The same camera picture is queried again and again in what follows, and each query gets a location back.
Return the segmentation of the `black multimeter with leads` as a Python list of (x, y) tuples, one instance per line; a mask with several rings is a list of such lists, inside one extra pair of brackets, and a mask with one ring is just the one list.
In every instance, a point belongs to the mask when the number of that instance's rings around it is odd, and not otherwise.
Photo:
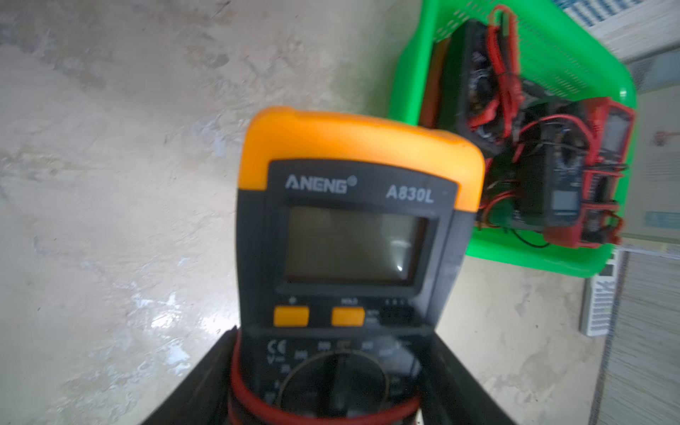
[(442, 106), (450, 106), (449, 129), (480, 149), (498, 154), (514, 136), (523, 101), (518, 23), (506, 5), (487, 22), (469, 19), (450, 37), (442, 78)]

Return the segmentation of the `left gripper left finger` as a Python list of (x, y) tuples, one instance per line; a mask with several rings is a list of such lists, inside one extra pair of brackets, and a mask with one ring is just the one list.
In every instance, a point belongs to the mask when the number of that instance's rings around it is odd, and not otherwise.
[(230, 424), (228, 393), (237, 328), (224, 333), (179, 386), (145, 419), (143, 425)]

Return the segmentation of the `large red multimeter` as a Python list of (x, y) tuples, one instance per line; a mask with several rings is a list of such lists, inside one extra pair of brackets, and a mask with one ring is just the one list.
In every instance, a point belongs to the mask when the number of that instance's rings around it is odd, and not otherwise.
[(437, 127), (437, 116), (441, 104), (440, 81), (450, 42), (451, 39), (447, 38), (438, 42), (433, 47), (423, 102), (421, 103), (419, 118), (419, 125), (421, 127), (428, 129), (435, 129)]

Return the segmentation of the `yellow multimeter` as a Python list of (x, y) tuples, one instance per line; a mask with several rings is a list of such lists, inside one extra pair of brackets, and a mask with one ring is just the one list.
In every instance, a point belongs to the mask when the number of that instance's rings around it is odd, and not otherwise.
[(407, 424), (476, 223), (469, 140), (269, 107), (237, 182), (234, 424)]

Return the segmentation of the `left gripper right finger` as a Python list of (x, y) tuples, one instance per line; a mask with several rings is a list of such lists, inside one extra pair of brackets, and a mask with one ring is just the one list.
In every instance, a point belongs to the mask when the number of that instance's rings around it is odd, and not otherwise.
[(419, 352), (419, 363), (425, 424), (515, 424), (438, 335)]

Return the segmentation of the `small black multimeter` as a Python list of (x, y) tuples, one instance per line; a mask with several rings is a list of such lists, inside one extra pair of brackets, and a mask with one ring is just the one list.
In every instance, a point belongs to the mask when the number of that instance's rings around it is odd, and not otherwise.
[(586, 157), (593, 134), (569, 114), (526, 124), (513, 156), (515, 208), (531, 227), (564, 228), (577, 222), (584, 197)]

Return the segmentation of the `small red multimeter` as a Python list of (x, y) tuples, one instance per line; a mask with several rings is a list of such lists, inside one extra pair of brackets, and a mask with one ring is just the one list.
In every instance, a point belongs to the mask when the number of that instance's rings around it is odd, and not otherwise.
[(609, 97), (584, 99), (575, 106), (593, 135), (585, 156), (582, 203), (575, 224), (546, 228), (544, 239), (572, 249), (618, 244), (624, 220), (614, 195), (628, 168), (625, 160), (636, 113)]

